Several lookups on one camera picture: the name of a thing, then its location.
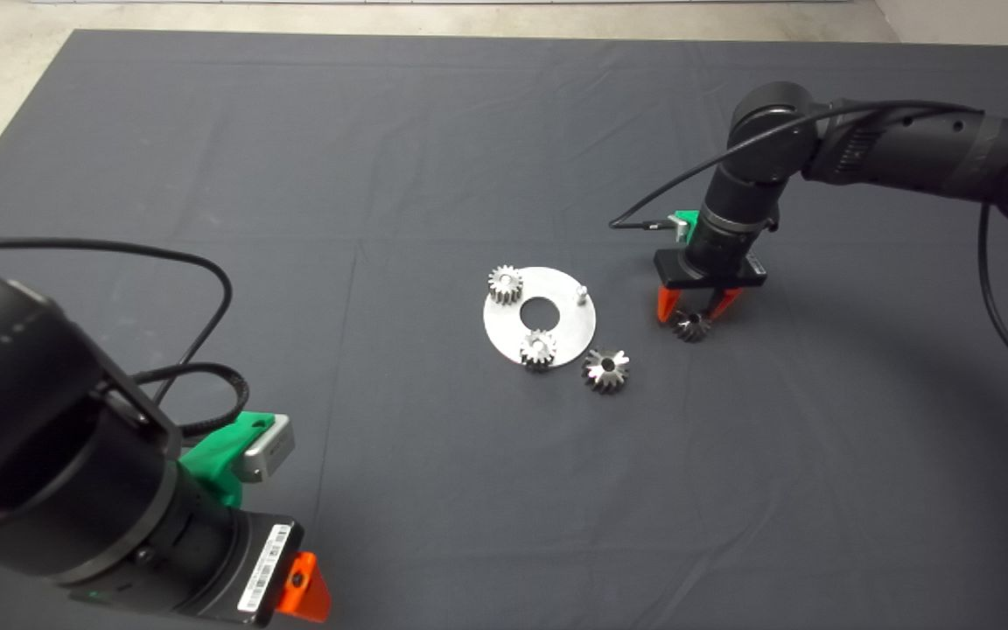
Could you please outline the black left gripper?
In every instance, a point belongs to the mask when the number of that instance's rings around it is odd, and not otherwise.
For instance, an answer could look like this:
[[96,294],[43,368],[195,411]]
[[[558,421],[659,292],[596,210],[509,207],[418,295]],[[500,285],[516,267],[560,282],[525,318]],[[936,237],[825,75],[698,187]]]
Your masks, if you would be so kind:
[[235,512],[220,570],[172,617],[237,627],[266,627],[276,613],[327,622],[332,595],[316,554],[300,551],[304,535],[303,525],[287,515]]

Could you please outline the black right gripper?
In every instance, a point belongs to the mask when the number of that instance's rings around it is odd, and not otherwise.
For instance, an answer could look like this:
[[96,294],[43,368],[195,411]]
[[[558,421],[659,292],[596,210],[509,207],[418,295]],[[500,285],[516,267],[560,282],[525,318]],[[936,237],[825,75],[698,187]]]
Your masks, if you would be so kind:
[[761,286],[767,269],[752,252],[759,232],[735,232],[699,218],[685,243],[660,248],[653,263],[661,286],[657,288],[656,319],[667,324],[675,316],[682,290],[714,290],[710,319],[719,319],[743,294],[745,287]]

